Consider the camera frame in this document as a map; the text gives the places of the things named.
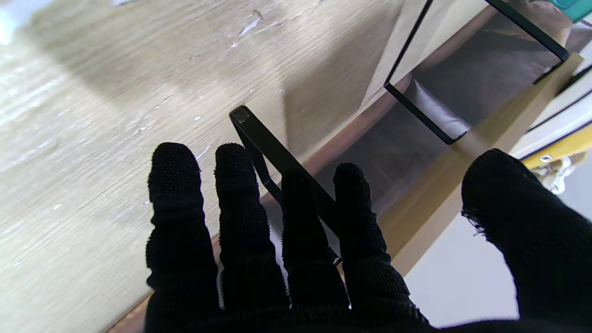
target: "metal rod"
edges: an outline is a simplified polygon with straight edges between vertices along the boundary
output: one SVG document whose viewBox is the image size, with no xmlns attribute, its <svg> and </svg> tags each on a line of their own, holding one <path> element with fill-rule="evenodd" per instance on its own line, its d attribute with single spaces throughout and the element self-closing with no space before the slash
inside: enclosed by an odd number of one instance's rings
<svg viewBox="0 0 592 333">
<path fill-rule="evenodd" d="M 540 44 L 545 46 L 549 51 L 551 51 L 551 53 L 561 59 L 562 62 L 566 61 L 567 58 L 570 57 L 569 51 L 561 46 L 561 44 L 557 43 L 556 40 L 547 35 L 544 31 L 537 27 L 536 24 L 530 22 L 526 17 L 520 14 L 512 6 L 505 3 L 503 0 L 485 1 L 487 1 L 493 8 L 497 9 L 497 11 L 502 15 L 510 19 L 510 21 L 522 28 L 522 30 L 526 31 L 526 33 L 531 35 Z"/>
<path fill-rule="evenodd" d="M 335 214 L 335 200 L 319 185 L 313 176 L 288 152 L 282 143 L 259 121 L 249 108 L 242 105 L 234 109 L 230 113 L 230 119 L 244 147 L 253 159 L 253 164 L 261 179 L 261 183 L 267 188 L 272 197 L 281 204 L 281 190 L 269 175 L 263 158 L 264 156 L 267 157 L 268 161 L 280 174 L 283 175 L 288 170 L 297 169 L 308 178 L 317 205 L 318 216 L 339 237 L 339 224 L 336 221 Z M 341 258 L 331 247 L 327 251 L 333 264 L 337 265 L 341 262 Z"/>
<path fill-rule="evenodd" d="M 455 143 L 456 140 L 453 140 L 451 137 L 449 137 L 448 134 L 438 127 L 438 125 L 436 125 L 432 119 L 429 119 L 428 116 L 419 110 L 419 108 L 416 107 L 415 104 L 405 97 L 405 95 L 403 95 L 397 88 L 391 84 L 385 85 L 384 88 L 386 88 L 387 91 L 391 93 L 391 95 L 395 96 L 395 98 L 398 99 L 405 108 L 413 113 L 413 115 L 416 116 L 420 122 L 426 125 L 426 127 L 430 129 L 436 136 L 438 136 L 440 140 L 444 141 L 445 144 L 451 145 Z"/>
<path fill-rule="evenodd" d="M 393 74 L 395 74 L 395 71 L 397 70 L 397 67 L 399 67 L 399 64 L 401 63 L 403 56 L 405 55 L 405 52 L 407 52 L 407 49 L 411 45 L 411 41 L 413 41 L 413 37 L 415 37 L 417 30 L 419 30 L 419 26 L 422 24 L 423 19 L 426 17 L 427 11 L 428 11 L 428 9 L 430 9 L 432 2 L 433 2 L 433 0 L 427 0 L 426 5 L 423 7 L 422 12 L 419 14 L 419 18 L 415 22 L 413 29 L 411 29 L 411 33 L 409 34 L 409 37 L 405 41 L 405 44 L 403 45 L 403 48 L 401 49 L 401 53 L 399 53 L 399 57 L 397 57 L 397 61 L 395 61 L 395 65 L 392 66 L 391 72 L 388 74 L 387 80 L 384 82 L 385 88 L 386 88 L 387 84 L 390 84 Z"/>
</svg>

